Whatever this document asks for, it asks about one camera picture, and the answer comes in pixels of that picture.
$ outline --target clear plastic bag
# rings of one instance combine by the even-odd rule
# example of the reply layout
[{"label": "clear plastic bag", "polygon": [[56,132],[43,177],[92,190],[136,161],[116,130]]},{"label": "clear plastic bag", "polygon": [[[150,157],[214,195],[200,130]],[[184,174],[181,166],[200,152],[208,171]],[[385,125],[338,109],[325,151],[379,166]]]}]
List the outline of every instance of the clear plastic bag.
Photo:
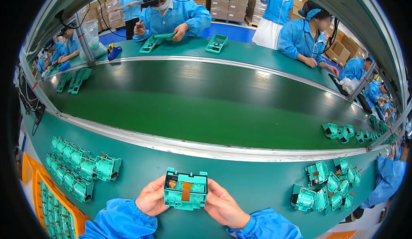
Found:
[{"label": "clear plastic bag", "polygon": [[359,81],[357,79],[350,80],[348,77],[345,77],[339,81],[339,84],[342,85],[343,90],[345,90],[349,94],[352,94],[352,92],[358,86]]},{"label": "clear plastic bag", "polygon": [[[87,40],[87,44],[89,44],[90,51],[94,58],[98,58],[107,54],[107,48],[99,41],[99,33],[97,28],[97,20],[92,19],[90,21],[83,22],[82,24],[83,31],[85,33],[85,37]],[[87,58],[85,53],[83,52],[82,47],[80,46],[80,41],[76,40],[77,48],[79,49],[79,56],[83,62],[87,62]]]}]

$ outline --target wooden pallet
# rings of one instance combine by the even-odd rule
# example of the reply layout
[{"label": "wooden pallet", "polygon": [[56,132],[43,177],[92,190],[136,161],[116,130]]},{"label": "wooden pallet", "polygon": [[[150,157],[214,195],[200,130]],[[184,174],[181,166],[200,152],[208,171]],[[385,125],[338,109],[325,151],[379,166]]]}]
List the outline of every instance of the wooden pallet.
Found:
[{"label": "wooden pallet", "polygon": [[251,21],[249,18],[245,17],[245,19],[246,19],[246,23],[247,23],[249,26],[251,26],[251,27],[258,27],[258,25],[252,23],[252,21]]},{"label": "wooden pallet", "polygon": [[240,25],[240,26],[243,24],[243,22],[225,20],[225,19],[219,19],[219,18],[212,18],[212,22],[222,22],[222,23],[226,23],[226,24],[236,24],[236,25]]}]

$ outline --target white skirt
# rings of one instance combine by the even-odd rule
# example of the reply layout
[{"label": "white skirt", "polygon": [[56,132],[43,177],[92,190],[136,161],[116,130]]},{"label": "white skirt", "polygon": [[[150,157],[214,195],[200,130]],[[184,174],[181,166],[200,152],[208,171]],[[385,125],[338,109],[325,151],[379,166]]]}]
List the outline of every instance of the white skirt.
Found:
[{"label": "white skirt", "polygon": [[276,49],[283,25],[261,18],[252,41],[259,46]]}]

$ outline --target face mask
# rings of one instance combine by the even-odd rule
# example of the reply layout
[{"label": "face mask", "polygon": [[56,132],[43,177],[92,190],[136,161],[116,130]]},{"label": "face mask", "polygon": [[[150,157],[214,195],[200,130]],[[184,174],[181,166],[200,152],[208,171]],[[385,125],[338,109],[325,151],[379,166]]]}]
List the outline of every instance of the face mask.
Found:
[{"label": "face mask", "polygon": [[161,5],[160,7],[151,7],[151,8],[153,8],[154,10],[163,11],[163,10],[165,10],[167,8],[171,8],[171,7],[173,7],[173,1],[172,0],[166,0],[166,2],[163,5]]}]

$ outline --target black pants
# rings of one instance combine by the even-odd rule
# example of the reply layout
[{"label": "black pants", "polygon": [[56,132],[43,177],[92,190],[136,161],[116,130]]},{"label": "black pants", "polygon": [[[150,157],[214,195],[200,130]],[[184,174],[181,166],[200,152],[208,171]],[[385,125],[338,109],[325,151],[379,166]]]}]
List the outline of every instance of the black pants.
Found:
[{"label": "black pants", "polygon": [[136,23],[139,22],[139,18],[133,18],[131,20],[126,21],[126,40],[132,40],[134,35],[134,27]]}]

